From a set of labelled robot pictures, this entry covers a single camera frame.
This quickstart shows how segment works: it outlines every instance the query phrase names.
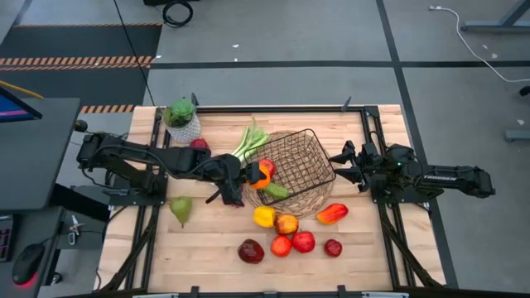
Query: computer screen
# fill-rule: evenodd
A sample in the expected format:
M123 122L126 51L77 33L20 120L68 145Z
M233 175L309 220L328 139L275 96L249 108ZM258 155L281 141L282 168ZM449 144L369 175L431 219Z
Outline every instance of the computer screen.
M11 122L41 118L33 108L0 88L0 122Z

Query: orange striped tape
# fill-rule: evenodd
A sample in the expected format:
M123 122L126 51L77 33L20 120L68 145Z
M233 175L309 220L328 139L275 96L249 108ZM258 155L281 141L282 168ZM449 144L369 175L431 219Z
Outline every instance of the orange striped tape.
M130 113L135 107L134 104L84 106L81 113Z
M151 66L148 64L141 64L142 68L150 69ZM2 71L36 71L36 70L101 70L101 69L120 69L120 68L137 68L136 64L127 65L80 65L80 66L15 66L15 67L1 67Z
M15 28L24 28L24 27L77 27L77 26L121 26L121 23L110 23L110 24L50 24L50 25L43 25L43 24L21 24L13 26ZM162 26L161 23L129 23L125 24L125 26Z
M153 63L155 58L151 56L139 56L138 62L149 64ZM0 66L9 65L137 65L134 56L100 56L100 57L31 57L31 58L0 58Z

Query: green vegetable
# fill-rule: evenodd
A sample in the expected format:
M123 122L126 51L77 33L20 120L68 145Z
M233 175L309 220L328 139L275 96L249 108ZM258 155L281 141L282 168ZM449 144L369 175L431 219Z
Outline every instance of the green vegetable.
M258 128L256 124L256 119L252 118L253 125L251 127L246 127L243 132L243 137L241 137L241 143L239 146L232 152L233 156L239 158L241 162L245 160L245 157L250 157L257 148L266 142L270 136L263 131L263 129Z
M289 196L289 190L287 188L274 184L272 182L262 188L262 190L266 194L273 196L275 199L285 199Z
M179 99L164 109L164 122L169 127L184 127L193 118L195 105L190 99Z
M171 199L170 209L184 228L184 223L190 218L191 198L182 196Z

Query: black floor mat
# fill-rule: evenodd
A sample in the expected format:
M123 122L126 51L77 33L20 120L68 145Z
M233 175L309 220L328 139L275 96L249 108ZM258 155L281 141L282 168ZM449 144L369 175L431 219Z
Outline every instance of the black floor mat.
M126 26L137 55L157 53L161 26ZM133 55L121 26L14 26L0 45L1 57Z
M146 66L161 26L127 29ZM0 45L0 79L45 97L80 98L86 113L130 112L143 103L146 87L133 58L121 26L15 26Z

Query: potted plant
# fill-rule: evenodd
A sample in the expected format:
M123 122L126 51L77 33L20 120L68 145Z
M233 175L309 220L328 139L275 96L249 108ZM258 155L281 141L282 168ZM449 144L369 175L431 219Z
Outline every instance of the potted plant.
M200 137L200 122L191 99L178 99L162 114L167 131L178 142L189 143Z

